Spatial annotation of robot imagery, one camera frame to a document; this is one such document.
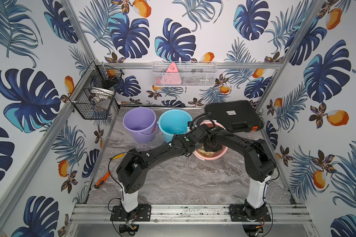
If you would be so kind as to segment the pink plastic bucket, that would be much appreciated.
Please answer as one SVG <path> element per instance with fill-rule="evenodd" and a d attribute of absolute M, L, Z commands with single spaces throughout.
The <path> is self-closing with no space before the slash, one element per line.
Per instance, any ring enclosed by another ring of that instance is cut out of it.
<path fill-rule="evenodd" d="M 216 121 L 215 121 L 214 123 L 215 123 L 215 126 L 216 126 L 216 127 L 221 127 L 221 128 L 223 128 L 223 129 L 225 129 L 225 127 L 224 127 L 223 125 L 221 125 L 220 123 L 218 123 L 218 122 L 216 122 Z M 210 120 L 205 120 L 205 121 L 203 121 L 203 122 L 201 123 L 201 125 L 202 125 L 202 124 L 206 124 L 206 125 L 208 125 L 208 127 L 210 127 L 210 128 L 213 128 L 213 127 L 214 127 L 214 125 L 212 124 L 212 122 L 211 122 Z M 198 153 L 198 151 L 200 151 L 200 150 L 204 151 L 203 145 L 202 145 L 202 149 L 197 149 L 193 154 L 194 154 L 198 159 L 200 159 L 200 160 L 202 160 L 202 161 L 212 161 L 212 160 L 216 160 L 216 159 L 221 158 L 221 157 L 227 152 L 228 148 L 226 148 L 226 146 L 221 146 L 221 150 L 220 150 L 219 152 L 216 152 L 216 156 L 214 156 L 214 157 L 212 157 L 212 158 L 203 157 L 202 155 L 200 155 L 200 154 Z"/>

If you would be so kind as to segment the yellow cleaning cloth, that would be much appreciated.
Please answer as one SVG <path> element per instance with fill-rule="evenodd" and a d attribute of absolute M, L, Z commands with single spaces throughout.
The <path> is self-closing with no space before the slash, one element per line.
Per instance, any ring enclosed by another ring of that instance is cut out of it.
<path fill-rule="evenodd" d="M 212 158 L 212 157 L 216 156 L 216 152 L 206 152 L 206 151 L 200 150 L 200 151 L 198 151 L 198 153 L 206 158 Z"/>

